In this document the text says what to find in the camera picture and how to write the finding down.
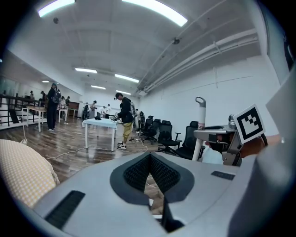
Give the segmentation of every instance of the black railing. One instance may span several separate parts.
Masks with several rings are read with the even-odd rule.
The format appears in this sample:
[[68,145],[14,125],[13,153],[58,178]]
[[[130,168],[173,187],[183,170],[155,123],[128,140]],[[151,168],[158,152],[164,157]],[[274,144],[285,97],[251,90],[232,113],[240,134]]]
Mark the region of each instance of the black railing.
[[[2,103],[2,98],[5,98],[7,100],[7,103]],[[40,103],[41,102],[38,100],[31,100],[31,99],[26,99],[22,97],[13,97],[13,96],[0,94],[0,111],[7,111],[7,115],[0,117],[0,125],[7,123],[9,127],[10,124],[13,123],[12,121],[10,121],[10,115],[9,115],[9,112],[11,110],[22,111],[23,108],[27,106],[33,106],[33,107],[40,106]],[[7,105],[8,109],[3,109],[3,105]],[[37,112],[31,111],[31,113],[32,113],[31,115],[33,115],[33,118],[31,119],[28,118],[28,120],[33,120],[33,122],[35,122],[35,114],[37,114]],[[23,122],[23,119],[19,118],[20,116],[17,115],[17,117],[19,122],[20,121]]]

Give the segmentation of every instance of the yellow gingham cloth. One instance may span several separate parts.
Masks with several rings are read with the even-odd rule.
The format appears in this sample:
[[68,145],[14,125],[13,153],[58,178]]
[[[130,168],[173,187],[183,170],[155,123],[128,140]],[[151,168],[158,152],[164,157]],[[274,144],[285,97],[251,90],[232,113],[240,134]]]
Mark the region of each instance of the yellow gingham cloth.
[[0,139],[0,172],[11,195],[33,207],[59,184],[51,164],[32,148]]

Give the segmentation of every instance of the yellow pants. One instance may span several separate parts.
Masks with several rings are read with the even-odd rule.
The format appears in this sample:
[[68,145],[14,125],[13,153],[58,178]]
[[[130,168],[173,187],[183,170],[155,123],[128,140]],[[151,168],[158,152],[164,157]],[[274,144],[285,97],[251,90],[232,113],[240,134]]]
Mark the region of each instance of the yellow pants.
[[124,130],[123,130],[123,137],[128,138],[130,133],[131,133],[131,127],[132,127],[133,123],[126,123],[123,124],[124,126]]

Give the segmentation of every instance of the desk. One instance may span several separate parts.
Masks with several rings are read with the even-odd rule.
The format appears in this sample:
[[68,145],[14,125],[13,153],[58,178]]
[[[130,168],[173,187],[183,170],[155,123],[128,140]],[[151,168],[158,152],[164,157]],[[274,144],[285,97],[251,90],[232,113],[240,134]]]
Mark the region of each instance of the desk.
[[85,125],[85,147],[88,149],[87,144],[87,127],[88,125],[96,125],[101,127],[108,127],[112,128],[112,142],[111,142],[111,151],[114,151],[114,139],[116,136],[116,130],[117,130],[117,122],[111,121],[111,119],[102,118],[101,120],[95,120],[94,118],[86,119],[82,122],[82,125]]
[[43,115],[46,112],[44,107],[36,107],[36,106],[27,106],[27,127],[29,127],[29,109],[38,112],[38,131],[41,132],[40,126],[40,117],[42,116],[42,124],[43,124]]
[[67,113],[68,113],[68,109],[60,109],[59,110],[59,122],[61,120],[61,111],[65,111],[65,122],[67,121]]
[[78,111],[78,109],[68,109],[68,116],[70,114],[70,110],[73,110],[73,118],[75,117],[75,111]]

